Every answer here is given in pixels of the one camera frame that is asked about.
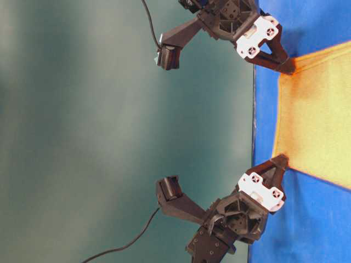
green wall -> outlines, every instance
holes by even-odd
[[[148,1],[157,37],[190,19]],[[140,1],[0,0],[0,262],[81,262],[124,245],[178,174],[204,208],[251,164],[252,65],[200,32],[153,59]],[[197,226],[159,213],[96,262],[190,262]],[[245,262],[238,244],[226,262]]]

white mounting plate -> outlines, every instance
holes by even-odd
[[[236,41],[236,51],[244,59],[253,59],[259,52],[259,43],[264,40],[272,40],[279,30],[276,27],[279,22],[272,16],[260,16],[253,26]]]
[[[268,211],[278,211],[284,205],[284,193],[276,187],[268,189],[262,182],[263,178],[257,173],[243,174],[238,182],[239,191],[249,195]]]

